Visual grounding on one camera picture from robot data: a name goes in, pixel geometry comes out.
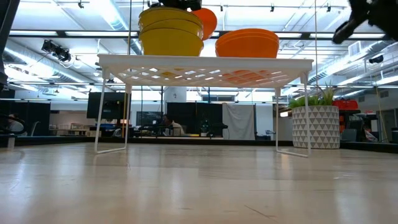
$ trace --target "white table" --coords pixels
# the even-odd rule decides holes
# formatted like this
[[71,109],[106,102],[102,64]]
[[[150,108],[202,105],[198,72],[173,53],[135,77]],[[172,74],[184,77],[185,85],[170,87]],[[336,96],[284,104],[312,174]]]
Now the white table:
[[[274,88],[276,95],[276,151],[284,154],[308,157],[311,154],[308,118],[308,73],[313,60],[276,58],[227,58],[227,57],[179,57],[150,55],[105,55],[99,54],[103,70],[103,85],[98,121],[101,120],[106,80],[114,75],[126,84],[128,101],[132,86],[206,86],[238,88]],[[304,84],[305,111],[307,119],[308,154],[280,151],[278,148],[278,108],[280,89],[300,77]],[[127,127],[123,148],[98,151],[97,126],[95,152],[105,153],[127,148]]]

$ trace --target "stacked yellow bowls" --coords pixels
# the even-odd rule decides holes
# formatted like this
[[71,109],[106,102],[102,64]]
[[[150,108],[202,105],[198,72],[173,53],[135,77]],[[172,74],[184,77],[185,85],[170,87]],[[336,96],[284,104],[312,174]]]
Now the stacked yellow bowls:
[[144,55],[199,56],[203,24],[194,14],[172,7],[153,7],[139,15]]

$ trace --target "wooden floor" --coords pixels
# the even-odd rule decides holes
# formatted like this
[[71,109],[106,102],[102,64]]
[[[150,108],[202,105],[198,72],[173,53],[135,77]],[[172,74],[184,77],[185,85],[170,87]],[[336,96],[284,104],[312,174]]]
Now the wooden floor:
[[[102,144],[103,149],[120,147]],[[0,152],[0,223],[396,223],[398,155],[93,143]]]

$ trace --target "lattice tabletop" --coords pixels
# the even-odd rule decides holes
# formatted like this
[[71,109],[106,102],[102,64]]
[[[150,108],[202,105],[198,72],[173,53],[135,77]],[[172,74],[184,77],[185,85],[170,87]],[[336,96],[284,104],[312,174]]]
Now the lattice tabletop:
[[103,78],[132,86],[282,87],[312,69],[313,60],[99,54]]

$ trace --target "white geometric planter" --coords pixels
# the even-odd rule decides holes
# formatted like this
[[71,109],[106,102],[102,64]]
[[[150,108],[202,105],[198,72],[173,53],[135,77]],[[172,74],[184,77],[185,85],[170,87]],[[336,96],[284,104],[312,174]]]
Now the white geometric planter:
[[[311,148],[339,149],[340,129],[337,106],[309,106]],[[293,145],[307,148],[305,107],[293,109]]]

